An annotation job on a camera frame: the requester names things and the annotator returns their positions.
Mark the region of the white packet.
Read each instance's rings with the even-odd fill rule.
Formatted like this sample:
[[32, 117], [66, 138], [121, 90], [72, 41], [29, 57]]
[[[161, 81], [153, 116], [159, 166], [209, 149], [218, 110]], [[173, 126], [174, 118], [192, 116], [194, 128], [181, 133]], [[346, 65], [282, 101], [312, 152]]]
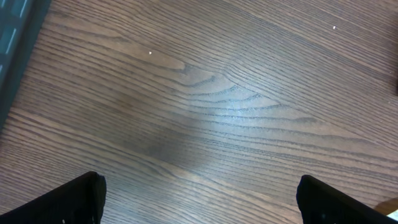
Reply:
[[398, 221], [398, 198], [392, 198], [390, 200], [381, 202], [376, 205], [374, 209], [379, 213], [393, 219], [394, 221]]

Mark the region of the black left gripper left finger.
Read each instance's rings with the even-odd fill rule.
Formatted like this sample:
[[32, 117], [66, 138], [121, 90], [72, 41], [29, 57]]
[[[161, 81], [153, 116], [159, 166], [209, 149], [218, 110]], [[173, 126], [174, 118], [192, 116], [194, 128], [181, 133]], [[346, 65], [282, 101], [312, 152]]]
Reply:
[[1, 215], [1, 224], [100, 224], [106, 201], [106, 179], [87, 172]]

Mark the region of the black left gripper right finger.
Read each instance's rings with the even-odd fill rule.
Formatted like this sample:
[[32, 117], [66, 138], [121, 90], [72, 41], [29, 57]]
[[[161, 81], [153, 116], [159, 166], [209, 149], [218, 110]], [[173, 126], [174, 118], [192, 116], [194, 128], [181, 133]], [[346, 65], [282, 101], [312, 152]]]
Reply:
[[303, 224], [397, 224], [311, 175], [301, 177], [296, 200]]

